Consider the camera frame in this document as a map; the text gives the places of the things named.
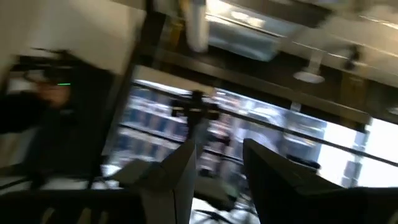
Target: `light fixture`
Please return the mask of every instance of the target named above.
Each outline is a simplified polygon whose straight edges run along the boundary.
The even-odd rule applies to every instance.
[[[242,20],[242,21],[246,21],[246,19],[249,18],[249,16],[245,13],[235,12],[235,11],[231,12],[231,16],[235,19]]]
[[[247,19],[246,22],[247,22],[250,26],[257,27],[257,28],[263,27],[264,24],[266,23],[266,22],[263,21],[262,19],[258,19],[258,18],[254,18],[254,17],[250,17],[249,19]]]
[[[226,13],[231,9],[230,4],[220,0],[207,0],[206,7],[210,14],[215,15]]]
[[[261,28],[266,23],[262,19],[251,17],[251,16],[249,16],[249,15],[247,15],[245,13],[242,13],[242,12],[232,11],[231,12],[231,16],[234,19],[236,19],[236,20],[239,20],[241,22],[245,22],[245,23],[249,24],[250,26],[253,26],[253,27],[256,27],[256,28]]]
[[[312,53],[310,64],[308,65],[308,67],[300,72],[295,73],[293,77],[300,81],[313,84],[325,81],[325,78],[318,74],[322,56],[323,51],[315,49],[315,52]]]
[[[322,76],[308,71],[297,72],[293,76],[294,78],[306,83],[317,84],[325,81],[325,78],[323,78]]]

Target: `white wall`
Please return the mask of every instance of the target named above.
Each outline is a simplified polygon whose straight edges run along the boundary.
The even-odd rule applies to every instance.
[[[0,80],[25,48],[44,0],[0,0]]]
[[[95,65],[123,73],[145,12],[110,0],[45,0],[31,47],[70,49]]]

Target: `metal rail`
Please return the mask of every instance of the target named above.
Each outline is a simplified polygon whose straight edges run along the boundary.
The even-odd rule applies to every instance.
[[[170,93],[170,92],[167,92],[167,91],[163,91],[163,90],[151,87],[151,86],[143,85],[143,84],[140,84],[140,83],[132,83],[132,85],[133,86],[138,86],[138,87],[141,87],[141,88],[145,88],[147,90],[151,90],[151,91],[154,91],[156,93],[160,93],[160,94],[169,96],[171,98],[175,98],[175,99],[179,99],[179,100],[186,99],[184,96],[176,95],[176,94],[173,94],[173,93]],[[249,121],[249,122],[261,125],[261,126],[265,126],[267,128],[274,129],[276,131],[280,131],[282,133],[285,132],[285,131],[288,131],[289,134],[292,134],[292,135],[300,137],[300,138],[308,139],[310,141],[313,141],[313,142],[316,142],[316,143],[320,143],[320,144],[324,144],[326,146],[331,146],[331,147],[334,147],[336,149],[340,149],[342,151],[345,151],[345,152],[348,152],[348,153],[352,153],[352,154],[357,155],[357,156],[367,157],[367,158],[373,159],[375,161],[383,162],[383,163],[389,164],[391,166],[398,167],[398,163],[396,163],[396,162],[392,162],[392,161],[389,161],[387,159],[383,159],[383,158],[368,154],[368,153],[363,152],[363,151],[358,151],[358,150],[352,149],[350,147],[341,146],[339,144],[335,144],[335,143],[326,141],[324,139],[316,138],[316,137],[313,137],[313,136],[310,136],[310,135],[307,135],[307,134],[304,134],[304,133],[300,133],[298,131],[289,130],[289,129],[286,129],[284,127],[276,126],[274,124],[270,124],[270,123],[267,123],[265,121],[258,120],[256,118],[250,118],[248,116],[245,116],[245,115],[242,115],[242,114],[239,114],[239,113],[235,113],[233,111],[229,111],[229,110],[226,110],[226,109],[223,109],[223,108],[220,108],[220,112],[224,113],[224,114],[231,115],[231,116],[233,116],[235,118],[239,118],[239,119],[242,119],[242,120],[245,120],[245,121]]]
[[[182,144],[184,142],[184,141],[179,141],[179,140],[176,140],[176,139],[172,139],[172,138],[170,138],[168,136],[164,136],[162,134],[153,133],[153,132],[145,130],[143,128],[139,128],[137,126],[119,124],[119,127],[131,129],[131,130],[134,130],[134,131],[139,131],[139,132],[142,132],[144,134],[148,134],[150,136],[153,136],[155,138],[160,138],[160,139],[163,139],[163,140],[166,140],[166,141],[170,141],[172,143]],[[217,151],[214,151],[214,150],[211,150],[211,149],[203,149],[203,152],[209,153],[209,154],[214,155],[214,156],[218,156],[218,157],[221,158],[221,160],[231,161],[231,162],[233,162],[235,164],[243,165],[243,160],[238,158],[238,157],[222,154],[220,152],[217,152]]]

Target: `glass window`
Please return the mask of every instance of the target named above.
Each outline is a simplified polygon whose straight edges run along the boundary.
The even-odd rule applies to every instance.
[[[122,124],[175,141],[184,141],[186,118],[171,117],[171,101],[168,96],[135,88],[124,110]]]
[[[392,162],[398,162],[398,125],[373,119],[368,131],[369,137],[365,152]],[[369,158],[363,158],[361,163],[362,168],[358,178],[359,186],[398,187],[398,179],[392,178],[398,173],[398,167]]]
[[[286,155],[319,163],[321,168],[318,175],[338,185],[345,184],[347,165],[354,161],[354,155],[349,152],[298,137],[285,139],[281,151]]]
[[[108,161],[112,169],[108,167],[109,173],[106,175],[111,175],[112,172],[116,172],[134,159],[162,161],[178,146],[179,144],[175,142],[157,138],[142,131],[120,128],[115,141],[115,150]]]
[[[287,127],[289,130],[349,148],[358,147],[365,137],[364,133],[297,112],[291,112],[287,116]]]
[[[368,131],[369,137],[365,152],[392,162],[398,162],[398,125],[373,119]]]
[[[225,110],[243,114],[276,126],[285,126],[287,109],[220,89],[216,90],[214,99]]]
[[[398,167],[370,158],[363,158],[361,165],[358,186],[398,187]]]

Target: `dark panel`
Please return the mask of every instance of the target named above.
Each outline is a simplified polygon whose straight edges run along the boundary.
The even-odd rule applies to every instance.
[[[150,47],[145,49],[143,53],[145,55],[151,56],[153,55],[154,50],[155,49],[153,47]],[[183,67],[193,70],[197,73],[206,74],[213,78],[234,83],[236,85],[245,86],[246,88],[250,88],[252,91],[268,93],[270,95],[278,96],[279,98],[301,103],[305,106],[316,108],[326,113],[335,114],[339,117],[350,119],[358,123],[368,124],[369,122],[368,114],[339,105],[332,101],[321,99],[317,97],[318,95],[314,96],[306,93],[300,93],[291,88],[267,82],[261,78],[209,65],[175,52],[168,52],[166,50],[160,49],[157,49],[157,51],[162,52],[162,55],[164,56],[163,61],[166,63],[173,63],[178,67]]]
[[[381,83],[371,82],[366,99],[366,110],[374,118],[398,124],[398,115],[388,111],[398,106],[398,89]]]
[[[208,65],[260,78],[324,100],[338,102],[340,99],[341,71],[322,66],[320,74],[325,77],[323,83],[301,82],[295,79],[293,74],[305,68],[308,60],[294,55],[281,52],[270,62],[260,62],[212,46],[209,46],[207,53],[201,54],[189,49],[185,35],[181,36],[175,51]]]
[[[283,19],[303,26],[316,28],[332,11],[322,7],[289,0],[229,0],[267,16]]]
[[[282,108],[290,109],[292,102],[286,98],[281,98],[272,94],[265,93],[263,91],[254,90],[251,87],[243,86],[234,82],[229,82],[227,80],[220,80],[219,78],[214,78],[209,75],[194,72],[187,68],[173,66],[169,72],[173,75],[186,78],[195,82],[202,83],[204,85],[214,86],[217,88],[222,88],[224,90],[229,90],[244,96],[248,96],[257,100],[261,100],[273,105],[280,106]]]
[[[328,113],[326,111],[318,110],[313,107],[302,105],[300,113],[312,116],[314,118],[322,119],[324,121],[328,121],[335,124],[340,124],[342,126],[346,126],[347,128],[351,128],[356,131],[365,132],[365,126],[367,124],[360,123],[357,121],[353,121],[351,119],[344,119],[341,116]]]

